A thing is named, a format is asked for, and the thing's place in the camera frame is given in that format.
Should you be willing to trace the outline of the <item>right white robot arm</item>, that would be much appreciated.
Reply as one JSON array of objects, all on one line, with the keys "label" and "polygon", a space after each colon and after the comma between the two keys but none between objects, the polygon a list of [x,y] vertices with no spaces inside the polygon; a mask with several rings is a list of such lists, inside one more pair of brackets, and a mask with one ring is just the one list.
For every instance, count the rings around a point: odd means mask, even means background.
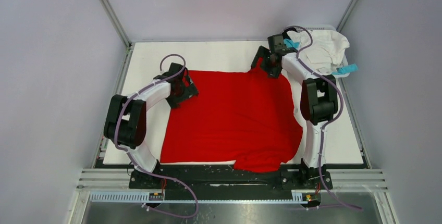
[{"label": "right white robot arm", "polygon": [[306,121],[306,145],[301,159],[304,171],[299,174],[300,184],[311,189],[325,172],[323,149],[327,136],[326,126],[338,113],[339,100],[336,79],[333,75],[322,75],[301,60],[300,51],[289,47],[282,34],[267,38],[268,47],[260,46],[251,63],[259,66],[270,78],[278,78],[284,70],[301,85],[299,109]]}]

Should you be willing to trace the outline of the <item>controller board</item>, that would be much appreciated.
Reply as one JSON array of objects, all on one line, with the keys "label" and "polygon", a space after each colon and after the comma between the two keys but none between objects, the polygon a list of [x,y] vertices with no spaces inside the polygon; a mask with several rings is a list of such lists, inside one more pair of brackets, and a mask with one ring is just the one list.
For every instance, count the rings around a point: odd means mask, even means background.
[{"label": "controller board", "polygon": [[164,200],[164,194],[163,192],[150,192],[148,195],[149,201],[163,201]]},{"label": "controller board", "polygon": [[321,203],[321,193],[303,193],[302,201],[306,206],[318,206]]}]

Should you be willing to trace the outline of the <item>right controller board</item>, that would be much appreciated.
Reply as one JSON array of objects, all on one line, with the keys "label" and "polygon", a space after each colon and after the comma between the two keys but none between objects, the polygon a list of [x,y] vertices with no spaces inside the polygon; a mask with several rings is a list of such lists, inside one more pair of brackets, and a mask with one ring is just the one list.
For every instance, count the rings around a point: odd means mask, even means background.
[{"label": "right controller board", "polygon": [[321,203],[321,193],[303,193],[302,201],[306,206],[318,206]]}]

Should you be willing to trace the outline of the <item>black t shirt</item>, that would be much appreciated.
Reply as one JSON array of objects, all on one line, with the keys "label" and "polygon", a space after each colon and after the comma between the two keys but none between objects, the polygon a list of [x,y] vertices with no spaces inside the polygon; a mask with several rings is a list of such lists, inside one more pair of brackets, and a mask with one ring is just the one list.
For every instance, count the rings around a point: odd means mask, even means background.
[{"label": "black t shirt", "polygon": [[289,36],[289,34],[288,34],[288,32],[295,32],[295,33],[298,33],[298,30],[297,30],[297,28],[296,27],[293,27],[293,26],[290,26],[290,27],[287,27],[287,28],[285,28],[284,30],[283,30],[283,32],[282,32],[282,36],[283,36],[283,38],[284,39],[289,39],[289,40],[292,40],[292,38]]}]

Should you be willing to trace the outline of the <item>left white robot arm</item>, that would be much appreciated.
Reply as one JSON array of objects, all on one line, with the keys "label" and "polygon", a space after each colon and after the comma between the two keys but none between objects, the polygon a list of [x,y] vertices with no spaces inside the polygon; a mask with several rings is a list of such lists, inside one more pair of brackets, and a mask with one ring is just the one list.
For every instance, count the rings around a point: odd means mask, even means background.
[{"label": "left white robot arm", "polygon": [[118,150],[126,153],[137,171],[143,172],[141,180],[149,188],[159,186],[162,175],[155,170],[157,158],[144,143],[148,110],[160,101],[166,101],[171,109],[177,109],[181,103],[198,94],[188,69],[182,64],[171,63],[165,73],[155,76],[141,90],[127,96],[116,94],[111,98],[104,136]]}]

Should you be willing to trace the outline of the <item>left controller board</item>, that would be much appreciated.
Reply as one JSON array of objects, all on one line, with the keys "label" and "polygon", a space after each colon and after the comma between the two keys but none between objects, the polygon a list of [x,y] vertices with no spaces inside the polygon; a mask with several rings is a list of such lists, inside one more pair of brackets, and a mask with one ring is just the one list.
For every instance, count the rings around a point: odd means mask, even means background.
[{"label": "left controller board", "polygon": [[150,192],[148,195],[149,201],[163,201],[164,200],[164,194],[163,192]]}]

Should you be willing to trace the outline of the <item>teal t shirt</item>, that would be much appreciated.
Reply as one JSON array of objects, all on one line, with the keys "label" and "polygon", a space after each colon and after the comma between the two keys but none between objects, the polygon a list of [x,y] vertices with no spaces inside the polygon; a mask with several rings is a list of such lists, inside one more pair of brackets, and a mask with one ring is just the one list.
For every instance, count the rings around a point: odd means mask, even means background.
[{"label": "teal t shirt", "polygon": [[310,47],[301,41],[285,39],[284,42],[299,53],[305,64],[324,75],[346,77],[359,70],[356,64],[345,64],[345,50],[349,47],[346,38],[313,41]]}]

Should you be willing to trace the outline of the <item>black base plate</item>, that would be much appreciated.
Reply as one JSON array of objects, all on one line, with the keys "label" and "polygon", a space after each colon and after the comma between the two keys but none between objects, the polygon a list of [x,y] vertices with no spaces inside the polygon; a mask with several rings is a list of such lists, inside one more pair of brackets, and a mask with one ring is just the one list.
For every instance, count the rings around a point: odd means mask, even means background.
[{"label": "black base plate", "polygon": [[315,193],[333,188],[328,171],[310,176],[301,165],[281,165],[276,171],[260,173],[234,169],[232,165],[157,165],[152,175],[134,170],[129,188],[159,190],[179,200],[192,200],[188,189],[173,178],[188,185],[198,200],[285,199],[292,190]]}]

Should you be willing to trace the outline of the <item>red t shirt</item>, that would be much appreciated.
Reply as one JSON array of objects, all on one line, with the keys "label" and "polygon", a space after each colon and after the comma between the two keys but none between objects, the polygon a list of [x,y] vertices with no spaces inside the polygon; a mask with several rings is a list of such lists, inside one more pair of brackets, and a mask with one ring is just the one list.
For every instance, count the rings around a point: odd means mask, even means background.
[{"label": "red t shirt", "polygon": [[272,172],[293,159],[303,129],[287,78],[261,69],[190,71],[199,94],[170,112],[160,161],[233,161],[235,169]]}]

